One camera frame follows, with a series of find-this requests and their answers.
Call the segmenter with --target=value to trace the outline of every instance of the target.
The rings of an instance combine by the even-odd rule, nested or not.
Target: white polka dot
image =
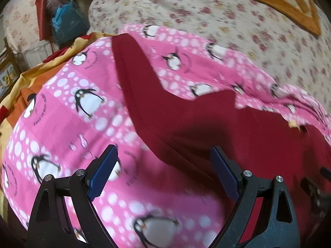
[[[88,81],[86,79],[81,79],[79,81],[79,84],[82,86],[82,87],[87,87],[88,86]]]
[[[122,138],[122,136],[123,136],[123,133],[122,132],[118,132],[118,133],[116,133],[116,135],[115,135],[115,137],[117,138],[117,139],[120,139],[120,138]]]
[[[132,218],[129,218],[129,219],[127,219],[125,221],[125,228],[128,231],[133,231],[133,228],[132,228]]]
[[[172,83],[170,84],[169,88],[170,88],[170,89],[176,89],[176,88],[178,88],[178,83],[176,83],[176,82],[172,82]]]
[[[211,220],[210,220],[210,218],[208,216],[203,215],[199,219],[199,224],[203,228],[208,228],[211,225]]]
[[[53,84],[57,79],[57,76],[53,76],[50,80],[47,81],[46,85],[49,86]]]
[[[21,141],[24,140],[24,138],[25,138],[25,130],[22,130],[21,131],[21,133],[19,134],[19,138],[20,138]]]
[[[116,115],[112,119],[113,126],[119,126],[123,121],[123,117],[121,115]]]
[[[124,200],[121,199],[121,200],[119,201],[119,206],[120,206],[121,208],[124,209],[124,208],[126,207],[126,202],[125,202]]]
[[[216,236],[217,234],[214,231],[208,231],[202,240],[202,244],[205,247],[209,247],[209,245],[211,245],[212,241],[216,238]]]
[[[110,222],[113,217],[113,213],[113,209],[109,206],[106,206],[101,212],[101,217],[105,222]]]
[[[181,46],[187,46],[188,45],[188,39],[183,39],[182,42],[180,43]]]
[[[61,78],[58,81],[58,87],[63,87],[64,85],[66,85],[67,82],[68,82],[68,79],[67,78]]]
[[[112,237],[112,238],[115,237],[116,232],[112,227],[106,227],[106,230],[107,230],[108,234],[110,235],[110,237]]]
[[[117,202],[117,195],[115,193],[111,193],[108,197],[108,202],[111,205],[114,205]]]
[[[22,145],[20,142],[15,144],[15,155],[19,156],[22,151]]]
[[[16,162],[16,168],[20,171],[22,169],[22,164],[20,161]]]
[[[95,46],[97,47],[99,47],[99,46],[101,46],[101,45],[103,45],[105,42],[103,41],[103,40],[99,40],[99,41],[97,41],[96,43],[95,43]]]
[[[168,88],[168,82],[166,80],[161,79],[161,85],[164,89]]]
[[[30,149],[32,152],[37,153],[39,152],[39,145],[36,141],[32,141],[30,144]]]
[[[10,142],[10,144],[9,144],[9,149],[8,149],[9,154],[12,152],[12,150],[13,150],[13,146],[14,146],[14,141],[11,140],[11,142]]]
[[[189,219],[189,220],[187,220],[186,222],[185,222],[185,227],[188,229],[188,230],[191,230],[192,228],[194,228],[194,225],[195,225],[195,223],[194,223],[194,221],[193,221],[193,219]]]
[[[54,97],[59,97],[59,96],[61,96],[61,94],[62,94],[62,91],[57,90],[54,92]]]
[[[114,225],[119,225],[121,223],[121,220],[119,219],[118,216],[114,217],[113,223],[114,223]]]
[[[95,123],[95,128],[98,131],[103,131],[107,127],[107,124],[108,124],[107,118],[101,117]]]
[[[169,33],[172,34],[172,35],[174,35],[174,34],[177,33],[177,30],[175,30],[175,29],[171,29],[171,30],[169,31]]]
[[[167,37],[167,35],[165,33],[162,33],[159,35],[158,40],[163,41],[166,37]]]
[[[124,136],[125,142],[132,142],[137,137],[137,133],[134,131],[129,132],[127,135]]]
[[[135,214],[141,214],[145,211],[145,207],[138,201],[130,202],[129,209]]]

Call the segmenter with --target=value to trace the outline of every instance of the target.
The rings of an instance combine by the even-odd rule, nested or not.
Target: dark red cloth
[[[1,106],[0,108],[0,123],[7,117],[8,109],[5,106]]]
[[[39,39],[49,40],[52,36],[52,28],[49,17],[47,16],[47,0],[36,0],[37,20],[39,26]]]
[[[160,160],[221,193],[209,160],[211,147],[219,145],[243,170],[261,178],[281,175],[291,193],[301,235],[311,231],[310,200],[300,180],[308,176],[331,190],[319,175],[322,166],[331,168],[331,148],[318,129],[308,125],[308,132],[301,132],[289,128],[277,113],[236,109],[234,91],[210,93],[194,101],[181,99],[162,88],[133,37],[113,37],[112,48],[135,130]],[[254,211],[252,219],[257,216]]]

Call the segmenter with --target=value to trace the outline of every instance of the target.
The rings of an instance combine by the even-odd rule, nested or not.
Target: yellow fabric
[[[34,83],[34,80],[38,75],[41,75],[44,72],[48,72],[52,68],[66,62],[71,57],[81,52],[85,47],[92,44],[97,39],[105,36],[114,36],[114,34],[93,33],[89,40],[78,37],[72,46],[62,56],[59,56],[45,64],[38,64],[37,66],[21,73],[11,92],[0,103],[0,107],[4,105],[7,109],[10,109],[17,101],[21,88],[29,88]],[[2,158],[12,131],[13,129],[8,123],[7,119],[4,119],[4,121],[0,124],[0,180]]]

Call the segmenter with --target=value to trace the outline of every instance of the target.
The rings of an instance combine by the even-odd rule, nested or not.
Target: blue plastic bag
[[[80,35],[86,34],[89,23],[73,0],[60,6],[52,18],[53,36],[57,44],[62,44]]]

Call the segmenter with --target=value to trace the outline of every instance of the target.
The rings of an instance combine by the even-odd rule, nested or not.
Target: blue gripper pad
[[[93,201],[95,198],[101,195],[102,190],[105,187],[105,184],[118,161],[118,152],[117,148],[113,146],[108,153],[103,158],[100,166],[95,171],[94,175],[90,179],[89,191],[87,197],[90,201]]]
[[[210,160],[219,180],[221,181],[226,195],[237,202],[240,198],[240,194],[238,191],[238,179],[230,169],[225,159],[218,152],[216,147],[213,147],[210,150]]]

